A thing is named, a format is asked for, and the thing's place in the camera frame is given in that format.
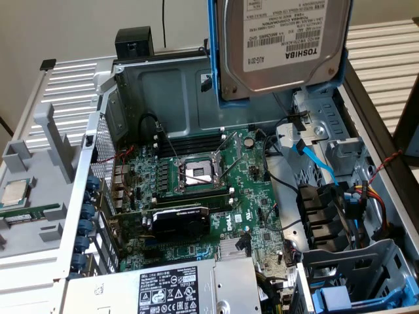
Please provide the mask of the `silver CPU chip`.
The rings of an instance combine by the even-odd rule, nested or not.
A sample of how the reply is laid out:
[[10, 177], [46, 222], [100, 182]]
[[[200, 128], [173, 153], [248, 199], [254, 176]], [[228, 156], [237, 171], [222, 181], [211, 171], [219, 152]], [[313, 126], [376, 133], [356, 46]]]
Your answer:
[[8, 182], [0, 199], [0, 208], [23, 206], [27, 200], [30, 181], [27, 178]]

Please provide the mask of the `dark brown board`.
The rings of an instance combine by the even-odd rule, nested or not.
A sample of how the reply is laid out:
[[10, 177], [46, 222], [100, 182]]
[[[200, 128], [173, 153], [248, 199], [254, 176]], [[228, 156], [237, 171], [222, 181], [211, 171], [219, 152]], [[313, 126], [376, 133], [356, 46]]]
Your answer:
[[393, 133], [393, 142], [403, 151], [408, 165], [419, 167], [419, 73]]

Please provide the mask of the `black RAM slot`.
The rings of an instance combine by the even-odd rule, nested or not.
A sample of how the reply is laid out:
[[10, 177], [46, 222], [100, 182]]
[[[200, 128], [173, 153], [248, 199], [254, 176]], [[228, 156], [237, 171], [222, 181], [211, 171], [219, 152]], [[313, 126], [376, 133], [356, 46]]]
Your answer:
[[[172, 146], [178, 154], [213, 151], [216, 150], [220, 144], [220, 137], [194, 137], [187, 139], [176, 139], [172, 141]], [[157, 149], [162, 154], [173, 153], [172, 148], [167, 140], [160, 143], [153, 143], [151, 148]]]
[[205, 198], [205, 197], [212, 197], [212, 196], [220, 196], [220, 195], [229, 195], [229, 189], [219, 189], [219, 190], [194, 190], [190, 192], [184, 193], [172, 193], [171, 195], [165, 194], [161, 195], [158, 198], [163, 200], [170, 200], [170, 199], [189, 199], [189, 198]]
[[178, 146], [187, 146], [187, 145], [191, 145], [191, 146], [211, 146], [211, 145], [215, 145], [215, 144], [220, 144], [220, 141], [180, 141], [180, 142], [174, 142], [172, 140], [170, 140], [172, 142], [172, 145], [174, 147], [178, 147]]
[[[222, 138], [222, 133], [212, 133], [212, 134], [200, 134], [200, 135], [193, 135], [193, 136], [184, 136], [184, 137], [176, 137], [170, 139], [174, 142], [180, 141], [220, 141]], [[167, 138], [163, 134], [163, 132], [157, 133], [153, 136], [154, 141], [166, 141]]]
[[[187, 145], [187, 146], [174, 147], [174, 149], [178, 156], [184, 156], [184, 155], [189, 155], [189, 154], [199, 154], [203, 152], [216, 151], [217, 145], [212, 145], [212, 146], [207, 146], [207, 147], [204, 147], [204, 146], [193, 147], [191, 145]], [[158, 153], [158, 156], [160, 158], [169, 158], [169, 157], [174, 157], [175, 154], [170, 147], [162, 147]]]

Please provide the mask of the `silver chipset heatsink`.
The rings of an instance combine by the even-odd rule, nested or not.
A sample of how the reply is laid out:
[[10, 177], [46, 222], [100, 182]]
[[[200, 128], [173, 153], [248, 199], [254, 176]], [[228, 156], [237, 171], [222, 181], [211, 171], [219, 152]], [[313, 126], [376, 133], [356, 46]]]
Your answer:
[[246, 246], [240, 241], [240, 238], [224, 239], [219, 244], [220, 261], [236, 260], [247, 258]]

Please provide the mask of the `hard disk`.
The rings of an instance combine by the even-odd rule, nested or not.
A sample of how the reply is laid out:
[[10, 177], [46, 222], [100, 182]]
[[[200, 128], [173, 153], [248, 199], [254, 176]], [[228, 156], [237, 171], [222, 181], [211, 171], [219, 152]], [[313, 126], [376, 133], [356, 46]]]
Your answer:
[[204, 45], [218, 105], [342, 84], [354, 0], [207, 0]]

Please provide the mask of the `silver optical drive cage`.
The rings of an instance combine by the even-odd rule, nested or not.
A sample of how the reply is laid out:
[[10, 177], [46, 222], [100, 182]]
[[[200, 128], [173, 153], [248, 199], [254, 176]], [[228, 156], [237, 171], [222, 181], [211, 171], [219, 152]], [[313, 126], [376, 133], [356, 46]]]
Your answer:
[[313, 136], [304, 142], [334, 171], [338, 181], [358, 185], [370, 180], [375, 166], [339, 91], [310, 94], [300, 90], [293, 94], [293, 108], [307, 112], [302, 123]]

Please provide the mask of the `green motherboard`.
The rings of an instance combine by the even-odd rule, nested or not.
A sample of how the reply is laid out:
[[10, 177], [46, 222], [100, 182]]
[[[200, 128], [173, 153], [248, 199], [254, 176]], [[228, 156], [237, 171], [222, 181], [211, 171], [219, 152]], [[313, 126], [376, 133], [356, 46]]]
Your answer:
[[[224, 239], [240, 238], [245, 232], [251, 235], [251, 258], [256, 270], [274, 282], [286, 281], [286, 269], [292, 266], [293, 253], [287, 251], [284, 232], [288, 223], [280, 221], [280, 205], [276, 199], [275, 180], [267, 173], [268, 159], [277, 157], [278, 148], [273, 138], [263, 130], [237, 131], [242, 144], [242, 159], [223, 178], [229, 189], [230, 199], [220, 207], [210, 210], [211, 230], [196, 240], [159, 242], [146, 246], [148, 239], [123, 239], [112, 224], [115, 215], [131, 212], [156, 211], [152, 202], [162, 194], [176, 192], [173, 161], [176, 157], [160, 158], [153, 143], [141, 143], [121, 149], [113, 179], [113, 203], [116, 213], [109, 227], [118, 242], [121, 258], [120, 271], [166, 266], [176, 263], [219, 259], [219, 244]], [[254, 146], [246, 148], [244, 140], [252, 138]], [[222, 167], [225, 170], [236, 159], [234, 140], [221, 150]], [[197, 206], [180, 205], [176, 207]]]

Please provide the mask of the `light grey latch bracket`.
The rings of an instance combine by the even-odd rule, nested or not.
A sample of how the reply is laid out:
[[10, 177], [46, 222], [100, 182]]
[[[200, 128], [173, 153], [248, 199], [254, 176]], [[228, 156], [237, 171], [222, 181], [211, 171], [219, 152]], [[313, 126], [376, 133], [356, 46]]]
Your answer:
[[276, 136], [278, 138], [280, 148], [288, 148], [294, 152], [298, 152], [297, 143], [309, 134], [310, 131], [308, 128], [299, 131], [292, 123], [282, 124], [276, 128]]

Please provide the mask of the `open PC case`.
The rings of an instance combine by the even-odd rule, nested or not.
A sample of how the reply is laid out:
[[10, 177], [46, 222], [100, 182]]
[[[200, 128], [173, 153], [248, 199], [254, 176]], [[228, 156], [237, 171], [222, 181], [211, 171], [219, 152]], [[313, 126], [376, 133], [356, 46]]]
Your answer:
[[[276, 183], [274, 192], [280, 205], [280, 221], [290, 225], [283, 236], [286, 250], [293, 253], [292, 266], [301, 263], [303, 253], [316, 250], [308, 246], [299, 215], [299, 186], [322, 187], [333, 183], [343, 190], [349, 241], [343, 251], [364, 249], [391, 239], [400, 248], [419, 284], [419, 186], [404, 162], [403, 151], [392, 143], [354, 69], [348, 68], [341, 87], [328, 89], [339, 91], [375, 166], [370, 180], [358, 185], [338, 181], [334, 171], [310, 150], [304, 142], [312, 138], [310, 130], [297, 143], [298, 152], [280, 148], [276, 128], [288, 124], [287, 116], [298, 113], [293, 108], [293, 94], [304, 88], [250, 98], [241, 107], [221, 108], [213, 91], [200, 91], [201, 83], [211, 73], [209, 62], [201, 53], [133, 63], [115, 62], [115, 74], [100, 92], [97, 111], [90, 117], [82, 142], [68, 207], [68, 226], [60, 249], [65, 264], [57, 284], [60, 292], [51, 309], [53, 314], [62, 314], [71, 280], [127, 272], [118, 268], [121, 253], [109, 227], [116, 213], [112, 194], [114, 172], [122, 148], [154, 142], [157, 120], [170, 139], [243, 128], [263, 130], [273, 138], [279, 154], [268, 159], [267, 173]], [[97, 191], [86, 189], [89, 175], [100, 179]], [[74, 244], [85, 190], [90, 192], [96, 212], [91, 220], [93, 230], [88, 235], [90, 246], [81, 253], [87, 257], [86, 265], [74, 270], [71, 258], [76, 253]], [[261, 314], [289, 314], [295, 286], [284, 288], [284, 281], [274, 282], [261, 275], [254, 263], [253, 266]]]

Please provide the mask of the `black graphics card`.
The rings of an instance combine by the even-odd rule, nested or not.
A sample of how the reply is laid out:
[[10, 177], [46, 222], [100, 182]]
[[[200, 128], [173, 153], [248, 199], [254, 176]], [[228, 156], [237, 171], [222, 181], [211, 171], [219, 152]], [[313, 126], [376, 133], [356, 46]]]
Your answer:
[[194, 241], [211, 230], [210, 210], [200, 205], [118, 214], [112, 224], [123, 239], [159, 242]]

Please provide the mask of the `black plastic block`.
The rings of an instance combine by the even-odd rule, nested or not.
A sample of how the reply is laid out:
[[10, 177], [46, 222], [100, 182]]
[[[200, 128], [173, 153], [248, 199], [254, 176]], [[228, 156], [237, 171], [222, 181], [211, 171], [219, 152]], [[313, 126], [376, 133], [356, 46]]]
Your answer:
[[150, 26], [120, 29], [115, 37], [115, 50], [120, 60], [154, 56]]

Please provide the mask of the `empty blue disk carrier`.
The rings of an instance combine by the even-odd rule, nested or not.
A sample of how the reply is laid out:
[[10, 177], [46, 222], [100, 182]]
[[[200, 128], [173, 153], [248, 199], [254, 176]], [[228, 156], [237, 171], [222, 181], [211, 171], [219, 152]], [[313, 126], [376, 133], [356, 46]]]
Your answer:
[[351, 302], [344, 287], [321, 288], [312, 295], [312, 301], [316, 314], [366, 314], [410, 307], [419, 302], [419, 286], [411, 276], [405, 278], [403, 287], [384, 292], [381, 297]]

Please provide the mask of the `grey parts rack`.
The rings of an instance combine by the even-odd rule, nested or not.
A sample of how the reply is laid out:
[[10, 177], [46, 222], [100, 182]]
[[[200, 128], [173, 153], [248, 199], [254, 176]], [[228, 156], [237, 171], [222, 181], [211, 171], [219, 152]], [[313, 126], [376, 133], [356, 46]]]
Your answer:
[[0, 218], [0, 258], [57, 249], [64, 231], [67, 209], [81, 152], [60, 135], [53, 119], [51, 103], [41, 103], [34, 112], [34, 121], [44, 132], [48, 148], [30, 151], [28, 141], [9, 141], [3, 151], [0, 169], [0, 199], [10, 181], [31, 179], [23, 206], [3, 209], [38, 207], [58, 203], [59, 209], [44, 211], [45, 219], [9, 224]]

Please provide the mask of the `black ribbed plastic bracket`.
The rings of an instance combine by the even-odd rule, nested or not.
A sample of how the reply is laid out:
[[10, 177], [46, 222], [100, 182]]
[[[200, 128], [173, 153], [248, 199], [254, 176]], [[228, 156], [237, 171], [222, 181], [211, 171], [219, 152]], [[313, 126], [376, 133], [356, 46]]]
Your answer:
[[297, 207], [310, 249], [341, 252], [349, 245], [343, 190], [336, 184], [299, 186]]

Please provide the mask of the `thin metal locking lever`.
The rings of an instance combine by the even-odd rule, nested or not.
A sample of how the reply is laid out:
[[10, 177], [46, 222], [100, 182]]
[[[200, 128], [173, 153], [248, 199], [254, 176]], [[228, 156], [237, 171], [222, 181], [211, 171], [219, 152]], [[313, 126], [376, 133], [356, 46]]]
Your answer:
[[211, 183], [213, 183], [213, 181], [209, 181], [209, 180], [206, 180], [206, 179], [202, 179], [202, 178], [200, 178], [200, 177], [193, 177], [193, 176], [186, 175], [186, 174], [183, 174], [183, 176], [184, 176], [184, 177], [186, 177], [186, 178], [190, 178], [190, 179], [193, 179], [193, 180], [196, 180], [196, 181], [200, 181], [200, 182], [203, 182], [203, 183], [207, 183], [207, 184], [211, 184]]
[[168, 137], [168, 134], [164, 130], [162, 124], [158, 120], [155, 122], [155, 124], [156, 124], [156, 130], [157, 130], [157, 132], [158, 133], [162, 133], [164, 135], [164, 137], [166, 138], [166, 140], [167, 140], [170, 148], [172, 149], [172, 152], [174, 153], [174, 156], [176, 157], [177, 163], [179, 163], [179, 157], [178, 157], [178, 155], [177, 155], [177, 153], [176, 153], [176, 151], [175, 151], [175, 149], [174, 149], [174, 147], [172, 145], [172, 142], [170, 141], [170, 138]]

